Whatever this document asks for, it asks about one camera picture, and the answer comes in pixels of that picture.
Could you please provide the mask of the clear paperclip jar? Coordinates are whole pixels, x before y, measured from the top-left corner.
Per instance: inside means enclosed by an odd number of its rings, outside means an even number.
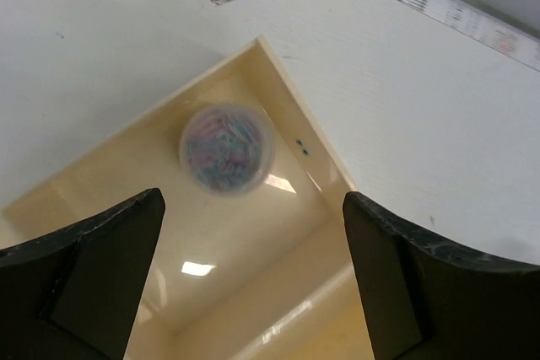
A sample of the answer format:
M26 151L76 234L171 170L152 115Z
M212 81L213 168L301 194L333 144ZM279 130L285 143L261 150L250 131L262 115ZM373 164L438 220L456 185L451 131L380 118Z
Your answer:
M206 105L185 124L178 142L179 162L206 192L240 196L260 186L273 166L273 130L251 107Z

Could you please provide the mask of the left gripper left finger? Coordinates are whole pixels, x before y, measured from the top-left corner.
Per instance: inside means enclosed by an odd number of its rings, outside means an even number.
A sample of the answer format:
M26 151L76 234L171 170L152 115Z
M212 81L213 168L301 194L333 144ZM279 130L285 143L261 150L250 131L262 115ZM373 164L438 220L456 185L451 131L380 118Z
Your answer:
M147 189L1 251L3 359L121 359L159 240L165 200Z

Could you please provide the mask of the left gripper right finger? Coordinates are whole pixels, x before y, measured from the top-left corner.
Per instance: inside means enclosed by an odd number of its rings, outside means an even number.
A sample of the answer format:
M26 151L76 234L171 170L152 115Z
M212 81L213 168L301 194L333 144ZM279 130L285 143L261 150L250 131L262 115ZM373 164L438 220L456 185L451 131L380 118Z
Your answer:
M376 358L538 358L538 266L459 244L357 191L343 218Z

